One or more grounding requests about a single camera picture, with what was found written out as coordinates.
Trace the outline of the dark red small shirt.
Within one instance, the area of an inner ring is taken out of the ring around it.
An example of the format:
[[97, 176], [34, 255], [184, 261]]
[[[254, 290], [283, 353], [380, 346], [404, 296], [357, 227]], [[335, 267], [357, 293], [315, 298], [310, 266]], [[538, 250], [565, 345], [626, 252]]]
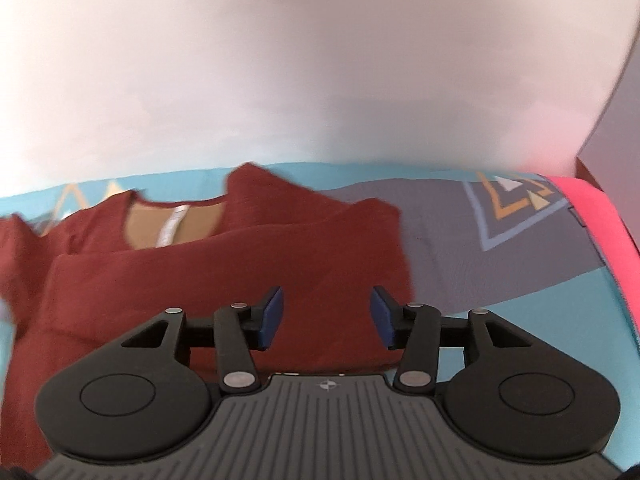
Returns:
[[168, 307], [205, 318], [235, 301], [284, 292], [284, 317], [257, 358], [264, 373], [378, 372], [396, 363], [369, 314], [376, 285], [411, 297], [400, 214], [368, 198], [345, 204], [254, 165], [229, 174], [204, 207], [208, 235], [140, 248], [135, 192], [72, 214], [46, 235], [1, 222], [1, 297], [15, 338], [1, 411], [1, 459], [32, 469], [49, 455], [35, 396], [55, 373]]

